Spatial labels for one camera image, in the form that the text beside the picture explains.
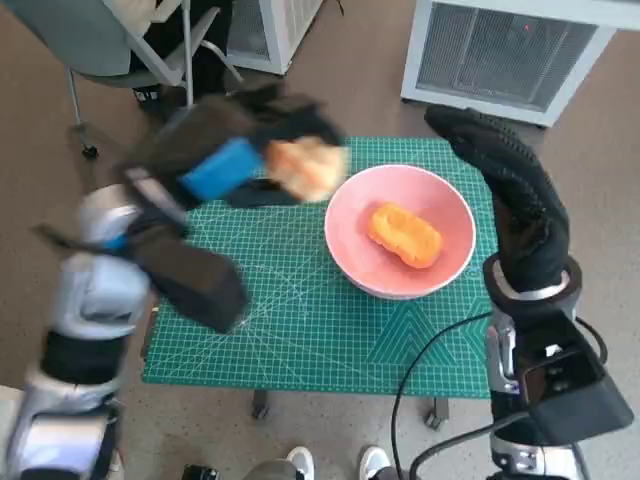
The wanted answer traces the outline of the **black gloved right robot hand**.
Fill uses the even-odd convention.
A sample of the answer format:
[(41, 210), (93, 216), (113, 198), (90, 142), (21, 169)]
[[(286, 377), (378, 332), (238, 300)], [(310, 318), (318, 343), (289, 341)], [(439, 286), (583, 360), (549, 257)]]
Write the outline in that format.
[(471, 108), (431, 105), (424, 120), (490, 189), (498, 258), (510, 287), (521, 293), (559, 284), (569, 217), (534, 150), (504, 122)]

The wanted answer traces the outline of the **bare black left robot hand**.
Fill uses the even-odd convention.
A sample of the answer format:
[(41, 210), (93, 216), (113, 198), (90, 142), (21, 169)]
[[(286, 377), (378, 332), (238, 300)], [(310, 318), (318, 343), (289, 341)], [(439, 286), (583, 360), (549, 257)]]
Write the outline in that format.
[(271, 83), (211, 94), (138, 146), (117, 178), (142, 203), (183, 210), (321, 202), (343, 182), (349, 153), (318, 101)]

